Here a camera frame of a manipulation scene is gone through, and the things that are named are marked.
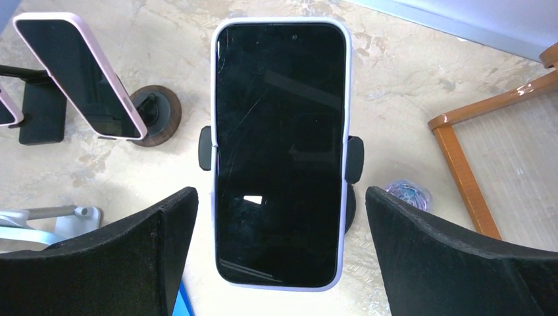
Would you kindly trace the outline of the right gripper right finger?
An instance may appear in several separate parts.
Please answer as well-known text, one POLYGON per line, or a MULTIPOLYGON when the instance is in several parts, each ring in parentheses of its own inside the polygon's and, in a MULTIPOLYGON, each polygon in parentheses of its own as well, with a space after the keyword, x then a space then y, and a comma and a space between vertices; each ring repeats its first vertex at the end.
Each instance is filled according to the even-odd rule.
POLYGON ((365 194, 393 315, 556 315, 557 254, 473 232, 383 189, 365 194))

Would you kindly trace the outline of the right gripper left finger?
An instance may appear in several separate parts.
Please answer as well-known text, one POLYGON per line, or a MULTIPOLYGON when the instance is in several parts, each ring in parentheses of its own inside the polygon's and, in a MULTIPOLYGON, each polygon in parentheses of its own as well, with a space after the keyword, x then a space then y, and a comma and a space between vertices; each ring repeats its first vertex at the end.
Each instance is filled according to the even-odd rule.
POLYGON ((186 187, 41 251, 1 255, 2 315, 171 315, 198 210, 186 187))

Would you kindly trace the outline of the black round phone stand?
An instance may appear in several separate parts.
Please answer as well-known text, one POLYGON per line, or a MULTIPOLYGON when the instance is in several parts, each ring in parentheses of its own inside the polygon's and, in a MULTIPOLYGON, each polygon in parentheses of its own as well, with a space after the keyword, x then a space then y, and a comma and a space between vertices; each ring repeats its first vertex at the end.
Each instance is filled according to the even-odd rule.
MULTIPOLYGON (((347 166, 345 179, 347 181, 347 203, 345 216, 345 233, 349 231, 355 218, 357 204, 353 185, 361 179, 364 165, 365 148, 362 139, 349 136, 347 143, 347 166)), ((198 142, 198 163, 203 171, 210 171, 212 167, 211 127, 201 129, 198 142)))

